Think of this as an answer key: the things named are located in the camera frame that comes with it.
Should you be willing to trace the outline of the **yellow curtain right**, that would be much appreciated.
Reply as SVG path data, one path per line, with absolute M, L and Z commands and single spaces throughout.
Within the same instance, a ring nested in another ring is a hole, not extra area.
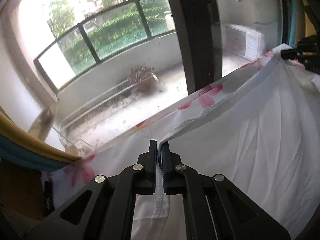
M 305 36 L 317 35 L 317 21 L 313 15 L 313 11 L 307 0 L 303 0 L 304 5 L 304 15 L 305 15 Z

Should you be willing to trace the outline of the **yellow curtain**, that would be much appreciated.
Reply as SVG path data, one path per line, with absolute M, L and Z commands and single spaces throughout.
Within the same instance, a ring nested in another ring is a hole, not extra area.
M 305 36 L 317 35 L 317 21 L 313 15 L 313 11 L 307 0 L 303 0 L 304 5 L 304 15 L 305 15 Z
M 19 128 L 1 108 L 1 135 L 14 142 L 18 146 L 22 146 L 36 153 L 37 155 L 65 162 L 72 163 L 82 159 L 80 156 L 69 154 L 48 145 L 47 143 L 37 139 L 31 134 Z

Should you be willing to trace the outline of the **black remote on bed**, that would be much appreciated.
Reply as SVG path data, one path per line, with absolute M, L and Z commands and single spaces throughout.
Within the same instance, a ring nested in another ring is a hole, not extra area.
M 53 182 L 51 179 L 44 182 L 44 196 L 46 199 L 46 209 L 53 212 L 55 208 L 53 203 Z

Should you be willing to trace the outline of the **teal curtain left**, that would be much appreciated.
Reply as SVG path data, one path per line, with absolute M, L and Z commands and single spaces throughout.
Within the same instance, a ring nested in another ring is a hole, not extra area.
M 53 172 L 69 165 L 32 152 L 1 135 L 1 158 L 23 167 Z

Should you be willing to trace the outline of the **yellow curtain left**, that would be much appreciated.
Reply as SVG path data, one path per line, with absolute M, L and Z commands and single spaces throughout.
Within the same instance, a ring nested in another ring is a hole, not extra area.
M 1 108 L 1 135 L 14 142 L 18 146 L 22 146 L 36 153 L 37 155 L 65 162 L 72 163 L 82 159 L 80 156 L 69 154 L 48 145 L 47 143 L 37 139 L 31 134 L 19 128 Z

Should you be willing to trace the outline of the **potted dry plant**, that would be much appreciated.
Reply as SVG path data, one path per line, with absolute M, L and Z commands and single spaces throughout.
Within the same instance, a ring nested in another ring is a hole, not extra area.
M 144 64 L 131 68 L 129 81 L 132 85 L 136 85 L 140 92 L 146 92 L 159 83 L 154 68 Z

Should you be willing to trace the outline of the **black balcony railing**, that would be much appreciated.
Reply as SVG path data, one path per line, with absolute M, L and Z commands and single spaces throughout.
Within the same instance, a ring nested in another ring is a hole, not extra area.
M 34 59 L 34 64 L 58 94 L 106 60 L 174 32 L 169 0 L 129 0 L 68 29 Z

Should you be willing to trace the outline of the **dark door frame post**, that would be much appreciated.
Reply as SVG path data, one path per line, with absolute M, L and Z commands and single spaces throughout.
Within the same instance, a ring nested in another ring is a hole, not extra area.
M 222 77 L 217 0 L 169 0 L 189 94 Z

